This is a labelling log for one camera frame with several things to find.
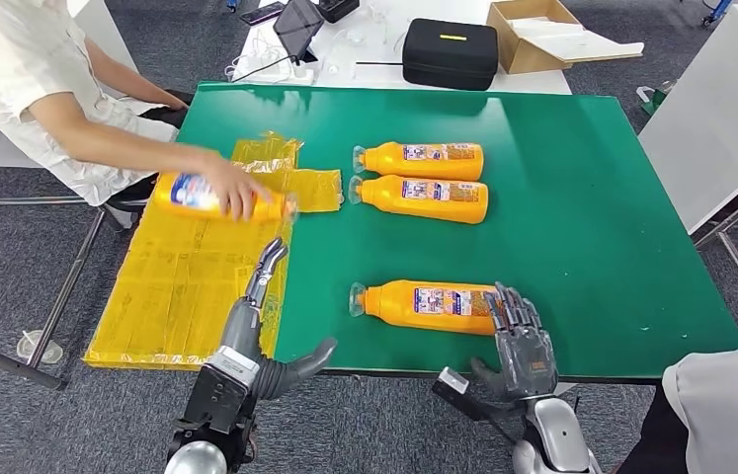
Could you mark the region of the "person's right hand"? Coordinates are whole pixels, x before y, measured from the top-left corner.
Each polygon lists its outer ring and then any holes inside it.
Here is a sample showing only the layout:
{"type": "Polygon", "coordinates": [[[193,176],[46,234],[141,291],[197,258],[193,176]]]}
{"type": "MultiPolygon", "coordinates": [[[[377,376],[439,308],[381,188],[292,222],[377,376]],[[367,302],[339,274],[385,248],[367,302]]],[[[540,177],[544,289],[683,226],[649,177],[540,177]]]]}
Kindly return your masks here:
{"type": "Polygon", "coordinates": [[[269,202],[270,192],[250,174],[220,156],[209,158],[202,169],[216,197],[221,215],[249,221],[259,201],[269,202]]]}

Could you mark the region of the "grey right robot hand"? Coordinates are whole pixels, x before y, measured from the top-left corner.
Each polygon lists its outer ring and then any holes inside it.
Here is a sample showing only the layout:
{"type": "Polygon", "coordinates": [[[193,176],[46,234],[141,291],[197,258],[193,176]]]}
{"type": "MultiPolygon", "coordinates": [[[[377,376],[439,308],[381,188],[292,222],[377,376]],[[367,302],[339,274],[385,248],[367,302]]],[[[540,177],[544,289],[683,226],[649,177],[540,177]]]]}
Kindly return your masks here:
{"type": "Polygon", "coordinates": [[[558,383],[553,345],[534,304],[514,288],[497,281],[484,294],[494,323],[501,368],[495,371],[473,357],[472,373],[508,401],[551,396],[558,383]]]}

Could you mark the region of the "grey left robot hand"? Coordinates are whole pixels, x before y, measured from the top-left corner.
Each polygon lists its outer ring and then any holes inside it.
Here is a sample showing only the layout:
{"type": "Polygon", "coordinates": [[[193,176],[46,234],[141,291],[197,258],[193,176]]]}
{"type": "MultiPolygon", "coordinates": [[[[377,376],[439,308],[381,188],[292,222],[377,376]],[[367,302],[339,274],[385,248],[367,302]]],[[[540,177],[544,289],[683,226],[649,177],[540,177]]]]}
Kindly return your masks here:
{"type": "Polygon", "coordinates": [[[274,400],[325,368],[337,348],[337,340],[327,338],[315,350],[291,362],[264,354],[260,344],[262,312],[267,291],[277,265],[288,253],[278,237],[263,249],[245,292],[229,310],[218,349],[208,363],[247,394],[274,400]]]}

